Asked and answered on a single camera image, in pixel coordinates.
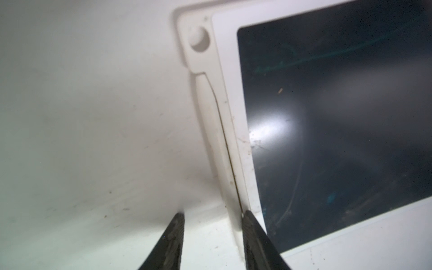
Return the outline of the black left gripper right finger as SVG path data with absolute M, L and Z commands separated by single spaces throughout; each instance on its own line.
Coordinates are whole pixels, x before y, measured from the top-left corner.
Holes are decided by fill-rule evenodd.
M 243 214 L 242 231 L 247 270 L 291 270 L 249 210 Z

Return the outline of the white drawing tablet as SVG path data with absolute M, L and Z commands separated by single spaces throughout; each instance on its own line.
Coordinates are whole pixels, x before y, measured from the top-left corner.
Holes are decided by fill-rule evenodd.
M 251 211 L 292 270 L 432 267 L 432 3 L 236 1 L 176 26 L 245 260 Z

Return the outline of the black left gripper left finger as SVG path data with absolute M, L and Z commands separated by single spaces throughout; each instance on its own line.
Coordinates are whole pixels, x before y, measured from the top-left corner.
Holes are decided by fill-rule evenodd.
M 179 270 L 185 231 L 185 215 L 174 215 L 139 270 Z

